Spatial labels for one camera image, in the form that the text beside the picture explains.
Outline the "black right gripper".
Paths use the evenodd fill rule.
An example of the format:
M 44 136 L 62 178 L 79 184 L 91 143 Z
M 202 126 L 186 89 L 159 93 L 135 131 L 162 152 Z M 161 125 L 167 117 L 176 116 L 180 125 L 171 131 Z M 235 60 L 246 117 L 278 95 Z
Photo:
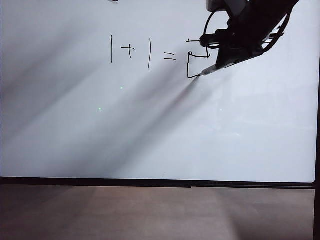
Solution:
M 275 45 L 274 0 L 208 0 L 210 12 L 199 42 L 207 49 L 219 49 L 215 63 L 217 70 L 246 61 L 253 54 L 262 54 Z M 207 33 L 216 12 L 226 12 L 226 29 Z

